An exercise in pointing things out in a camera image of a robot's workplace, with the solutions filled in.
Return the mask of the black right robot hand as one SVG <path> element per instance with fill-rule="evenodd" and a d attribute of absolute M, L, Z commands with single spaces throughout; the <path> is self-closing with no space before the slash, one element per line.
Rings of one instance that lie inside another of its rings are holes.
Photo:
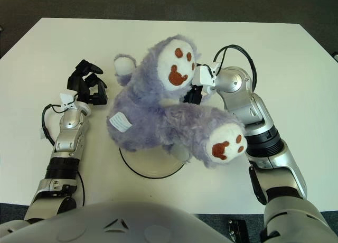
<path fill-rule="evenodd" d="M 203 86 L 191 85 L 191 89 L 184 96 L 183 102 L 199 105 L 203 97 L 202 89 Z"/>

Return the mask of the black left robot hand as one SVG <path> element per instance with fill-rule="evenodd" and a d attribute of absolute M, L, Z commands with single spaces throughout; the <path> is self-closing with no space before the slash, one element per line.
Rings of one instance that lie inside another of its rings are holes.
<path fill-rule="evenodd" d="M 77 101 L 93 105 L 106 105 L 107 85 L 98 77 L 103 70 L 98 66 L 81 60 L 68 78 L 67 89 L 77 92 Z"/>

